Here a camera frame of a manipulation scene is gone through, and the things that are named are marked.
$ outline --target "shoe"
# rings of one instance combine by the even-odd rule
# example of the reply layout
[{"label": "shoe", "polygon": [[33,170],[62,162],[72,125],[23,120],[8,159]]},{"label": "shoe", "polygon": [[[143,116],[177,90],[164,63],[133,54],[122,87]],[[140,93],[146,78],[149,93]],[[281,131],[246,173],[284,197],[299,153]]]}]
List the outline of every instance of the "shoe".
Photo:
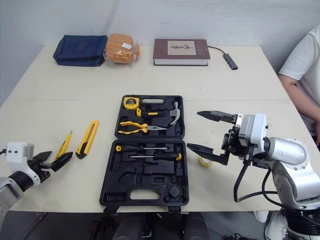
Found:
[{"label": "shoe", "polygon": [[279,211],[274,211],[268,225],[265,227],[264,235],[267,240],[282,240],[287,234],[287,219]]},{"label": "shoe", "polygon": [[255,219],[257,219],[260,223],[265,223],[268,218],[269,211],[254,211]]}]

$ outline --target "bread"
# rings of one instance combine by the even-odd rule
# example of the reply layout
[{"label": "bread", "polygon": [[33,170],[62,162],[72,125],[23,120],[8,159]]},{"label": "bread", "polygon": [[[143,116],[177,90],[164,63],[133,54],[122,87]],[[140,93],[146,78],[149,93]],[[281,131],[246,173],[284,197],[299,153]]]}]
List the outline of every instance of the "bread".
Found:
[{"label": "bread", "polygon": [[132,37],[114,33],[108,37],[105,45],[105,58],[113,63],[129,64],[138,60],[140,55],[139,45],[134,47]]}]

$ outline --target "hammer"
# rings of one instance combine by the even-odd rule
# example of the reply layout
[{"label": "hammer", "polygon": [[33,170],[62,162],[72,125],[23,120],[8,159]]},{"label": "hammer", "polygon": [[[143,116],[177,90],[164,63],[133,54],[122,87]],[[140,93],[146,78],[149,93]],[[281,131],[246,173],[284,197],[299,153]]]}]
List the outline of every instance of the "hammer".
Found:
[{"label": "hammer", "polygon": [[178,102],[175,101],[173,103],[174,109],[168,111],[161,111],[161,112],[142,112],[140,108],[136,109],[136,115],[138,117],[142,117],[145,119],[150,118],[161,118],[161,117],[174,117],[174,120],[170,123],[170,126],[176,125],[178,119],[180,118],[180,109],[178,108]]}]

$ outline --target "person's arm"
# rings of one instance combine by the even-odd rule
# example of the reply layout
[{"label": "person's arm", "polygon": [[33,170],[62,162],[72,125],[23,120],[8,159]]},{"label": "person's arm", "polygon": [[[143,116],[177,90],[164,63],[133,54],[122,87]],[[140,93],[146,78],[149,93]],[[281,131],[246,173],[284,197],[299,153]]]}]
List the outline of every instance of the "person's arm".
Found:
[{"label": "person's arm", "polygon": [[290,99],[295,105],[299,113],[305,115],[306,117],[314,120],[315,131],[316,131],[316,141],[315,143],[319,145],[320,143],[320,108],[316,106],[310,99],[304,94],[301,89],[296,86],[297,80],[292,77],[278,74],[278,77],[288,93]]}]

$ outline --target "book cover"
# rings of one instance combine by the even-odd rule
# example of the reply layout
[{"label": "book cover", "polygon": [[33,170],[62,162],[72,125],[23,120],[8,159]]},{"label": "book cover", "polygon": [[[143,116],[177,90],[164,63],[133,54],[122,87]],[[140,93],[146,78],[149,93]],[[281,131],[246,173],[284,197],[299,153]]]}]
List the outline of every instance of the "book cover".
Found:
[{"label": "book cover", "polygon": [[209,60],[205,39],[155,39],[153,59]]}]

